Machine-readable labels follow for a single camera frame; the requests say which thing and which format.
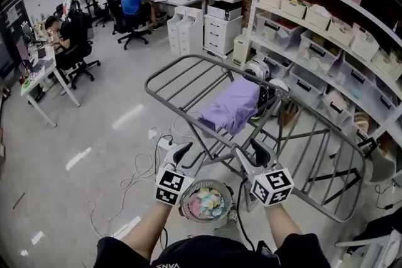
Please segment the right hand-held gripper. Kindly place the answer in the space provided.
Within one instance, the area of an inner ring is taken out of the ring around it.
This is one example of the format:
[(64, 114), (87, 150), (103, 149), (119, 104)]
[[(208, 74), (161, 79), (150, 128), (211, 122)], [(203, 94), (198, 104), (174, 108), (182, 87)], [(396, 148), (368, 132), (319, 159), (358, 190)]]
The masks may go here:
[(278, 164), (276, 153), (265, 142), (251, 139), (254, 157), (251, 159), (241, 148), (234, 148), (234, 155), (248, 178), (252, 178), (250, 194), (264, 207), (284, 202), (295, 184), (288, 168), (270, 170), (256, 175), (257, 167), (274, 168)]

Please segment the pink clothes garment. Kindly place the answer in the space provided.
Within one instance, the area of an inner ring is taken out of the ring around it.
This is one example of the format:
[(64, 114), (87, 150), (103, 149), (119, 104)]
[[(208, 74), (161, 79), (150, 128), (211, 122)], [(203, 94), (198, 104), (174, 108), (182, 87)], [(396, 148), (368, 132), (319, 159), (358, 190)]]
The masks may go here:
[(204, 215), (201, 202), (202, 200), (196, 194), (193, 194), (188, 200), (188, 208), (191, 214), (197, 218), (202, 218)]

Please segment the rainbow striped shirt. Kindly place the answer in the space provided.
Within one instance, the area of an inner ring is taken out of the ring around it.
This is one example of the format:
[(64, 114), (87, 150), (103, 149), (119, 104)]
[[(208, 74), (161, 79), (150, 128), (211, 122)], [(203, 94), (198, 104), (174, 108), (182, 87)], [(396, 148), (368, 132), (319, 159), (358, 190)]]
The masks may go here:
[(213, 219), (220, 217), (224, 210), (225, 201), (216, 189), (201, 188), (197, 193), (199, 200), (199, 217)]

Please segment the grey metal drying rack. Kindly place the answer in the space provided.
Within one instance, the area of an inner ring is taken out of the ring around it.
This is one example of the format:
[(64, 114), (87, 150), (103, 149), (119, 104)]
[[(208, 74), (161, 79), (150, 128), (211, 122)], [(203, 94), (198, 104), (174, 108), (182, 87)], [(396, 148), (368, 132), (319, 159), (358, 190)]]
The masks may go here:
[[(355, 214), (361, 192), (350, 189), (342, 199), (322, 205), (322, 199), (329, 184), (328, 181), (318, 181), (314, 184), (309, 195), (302, 193), (315, 161), (325, 155), (319, 175), (333, 171), (331, 160), (327, 158), (329, 151), (338, 150), (338, 142), (347, 141), (355, 145), (341, 130), (328, 119), (319, 114), (304, 101), (282, 88), (272, 85), (265, 80), (257, 79), (239, 68), (228, 65), (203, 55), (184, 55), (170, 62), (162, 69), (152, 74), (148, 81), (152, 82), (166, 72), (181, 68), (173, 78), (157, 89), (147, 88), (147, 93), (159, 103), (184, 119), (193, 135), (206, 153), (203, 166), (220, 163), (240, 178), (246, 174), (241, 166), (235, 167), (234, 148), (239, 147), (247, 152), (252, 159), (251, 139), (272, 142), (278, 156), (278, 166), (288, 165), (291, 176), (296, 181), (293, 194), (314, 209), (323, 213), (333, 221), (343, 223)], [(274, 104), (258, 121), (247, 121), (247, 132), (238, 136), (230, 135), (219, 127), (215, 131), (209, 129), (195, 118), (193, 109), (212, 100), (219, 90), (230, 85), (236, 79), (243, 77), (276, 90)], [(278, 114), (282, 104), (289, 101), (296, 103), (299, 114), (290, 125), (283, 127), (278, 124)]]

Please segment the purple t-shirt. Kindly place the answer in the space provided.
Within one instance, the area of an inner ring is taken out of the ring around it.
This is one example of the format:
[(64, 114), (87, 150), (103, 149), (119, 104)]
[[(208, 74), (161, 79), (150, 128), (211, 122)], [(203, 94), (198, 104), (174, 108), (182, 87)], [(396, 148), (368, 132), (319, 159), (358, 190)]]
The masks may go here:
[(199, 112), (198, 121), (213, 131), (221, 127), (235, 136), (257, 113), (259, 93), (258, 84), (240, 77)]

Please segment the person's right forearm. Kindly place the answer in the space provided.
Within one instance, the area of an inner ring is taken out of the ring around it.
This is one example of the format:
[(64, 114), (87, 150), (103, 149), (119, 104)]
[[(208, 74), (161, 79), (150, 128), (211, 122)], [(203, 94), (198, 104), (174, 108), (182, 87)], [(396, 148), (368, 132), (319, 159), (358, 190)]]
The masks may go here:
[(277, 248), (276, 253), (300, 241), (302, 232), (282, 204), (266, 207), (265, 214)]

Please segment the person's left forearm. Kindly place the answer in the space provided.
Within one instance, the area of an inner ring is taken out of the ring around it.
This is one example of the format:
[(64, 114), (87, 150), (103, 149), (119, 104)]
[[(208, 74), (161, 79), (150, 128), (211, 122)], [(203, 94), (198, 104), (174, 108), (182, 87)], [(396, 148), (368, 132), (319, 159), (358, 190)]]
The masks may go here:
[(171, 205), (157, 201), (122, 241), (150, 261), (172, 208)]

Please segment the grey slatted laundry basket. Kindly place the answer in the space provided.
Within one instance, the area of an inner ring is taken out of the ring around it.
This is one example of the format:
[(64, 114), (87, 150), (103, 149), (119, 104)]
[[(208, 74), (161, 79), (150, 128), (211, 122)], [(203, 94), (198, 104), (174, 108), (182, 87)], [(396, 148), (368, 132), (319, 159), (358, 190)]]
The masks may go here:
[[(222, 212), (222, 215), (217, 218), (213, 219), (203, 219), (203, 218), (197, 218), (193, 216), (188, 208), (188, 200), (193, 194), (197, 194), (199, 189), (201, 188), (211, 188), (211, 189), (216, 189), (218, 190), (224, 201), (224, 210)], [(180, 215), (185, 217), (186, 219), (197, 222), (197, 223), (212, 223), (212, 222), (217, 222), (220, 219), (223, 219), (229, 212), (231, 206), (232, 206), (232, 196), (233, 196), (233, 191), (230, 187), (228, 187), (226, 184), (217, 181), (217, 180), (198, 180), (194, 182), (194, 184), (183, 194), (182, 199), (180, 200), (179, 203), (179, 212)]]

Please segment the person's black shirt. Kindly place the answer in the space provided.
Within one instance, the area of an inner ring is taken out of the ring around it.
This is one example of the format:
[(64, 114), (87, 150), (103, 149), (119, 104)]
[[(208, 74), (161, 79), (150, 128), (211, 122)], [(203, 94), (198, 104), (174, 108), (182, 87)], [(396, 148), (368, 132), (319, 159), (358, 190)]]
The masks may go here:
[(100, 239), (97, 249), (94, 268), (330, 268), (313, 233), (291, 234), (269, 255), (211, 235), (175, 242), (152, 262), (112, 237)]

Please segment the woven straw basket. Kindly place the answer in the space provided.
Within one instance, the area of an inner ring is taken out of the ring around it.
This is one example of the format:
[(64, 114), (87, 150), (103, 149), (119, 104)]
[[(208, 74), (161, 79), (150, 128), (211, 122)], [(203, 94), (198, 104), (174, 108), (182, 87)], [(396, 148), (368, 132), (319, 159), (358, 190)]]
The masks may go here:
[(369, 131), (370, 120), (370, 116), (364, 111), (357, 111), (354, 114), (354, 125), (365, 134)]

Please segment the grey chair with black legs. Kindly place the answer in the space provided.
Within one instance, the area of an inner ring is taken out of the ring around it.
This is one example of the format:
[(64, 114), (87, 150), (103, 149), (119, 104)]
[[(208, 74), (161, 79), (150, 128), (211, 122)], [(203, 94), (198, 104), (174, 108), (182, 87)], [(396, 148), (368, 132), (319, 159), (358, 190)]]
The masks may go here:
[(360, 141), (350, 145), (343, 140), (338, 142), (336, 152), (329, 151), (327, 158), (331, 160), (333, 171), (319, 175), (325, 155), (315, 161), (302, 193), (309, 195), (318, 181), (328, 181), (322, 205), (334, 200), (341, 200), (350, 189), (361, 192), (363, 184), (375, 185), (391, 179), (396, 174), (396, 163), (387, 158), (387, 154), (379, 148), (379, 144), (371, 137), (361, 136)]

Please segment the white three-drawer cabinet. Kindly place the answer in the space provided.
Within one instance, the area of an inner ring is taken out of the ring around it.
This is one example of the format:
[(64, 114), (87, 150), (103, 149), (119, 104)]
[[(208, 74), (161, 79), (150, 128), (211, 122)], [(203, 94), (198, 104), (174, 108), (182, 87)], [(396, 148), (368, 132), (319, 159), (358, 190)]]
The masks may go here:
[(224, 59), (234, 49), (234, 40), (241, 34), (243, 16), (231, 21), (204, 16), (204, 49)]

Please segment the white printer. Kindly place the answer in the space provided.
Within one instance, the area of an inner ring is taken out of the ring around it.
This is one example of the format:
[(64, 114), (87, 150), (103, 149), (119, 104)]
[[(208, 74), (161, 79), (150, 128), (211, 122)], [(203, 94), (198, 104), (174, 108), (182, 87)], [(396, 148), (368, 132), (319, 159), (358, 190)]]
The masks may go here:
[(242, 2), (215, 1), (207, 6), (207, 14), (215, 18), (232, 21), (241, 16)]

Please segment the computer monitor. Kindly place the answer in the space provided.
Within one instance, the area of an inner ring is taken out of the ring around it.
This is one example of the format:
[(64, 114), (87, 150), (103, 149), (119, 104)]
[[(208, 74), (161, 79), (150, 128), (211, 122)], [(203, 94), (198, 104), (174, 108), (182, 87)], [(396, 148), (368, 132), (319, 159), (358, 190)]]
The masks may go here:
[(31, 66), (31, 62), (30, 62), (30, 54), (28, 52), (28, 48), (24, 42), (23, 37), (19, 38), (19, 40), (16, 43), (16, 47), (17, 47), (18, 53), (21, 57), (21, 61), (22, 61), (23, 65), (28, 70), (31, 70), (32, 66)]

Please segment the black framed glass door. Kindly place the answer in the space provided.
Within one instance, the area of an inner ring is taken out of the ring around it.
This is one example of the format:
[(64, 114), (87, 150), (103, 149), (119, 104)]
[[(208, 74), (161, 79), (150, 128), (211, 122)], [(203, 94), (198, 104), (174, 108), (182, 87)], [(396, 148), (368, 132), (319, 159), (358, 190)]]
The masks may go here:
[(16, 44), (23, 37), (21, 18), (23, 0), (0, 0), (0, 37), (10, 54), (17, 52)]

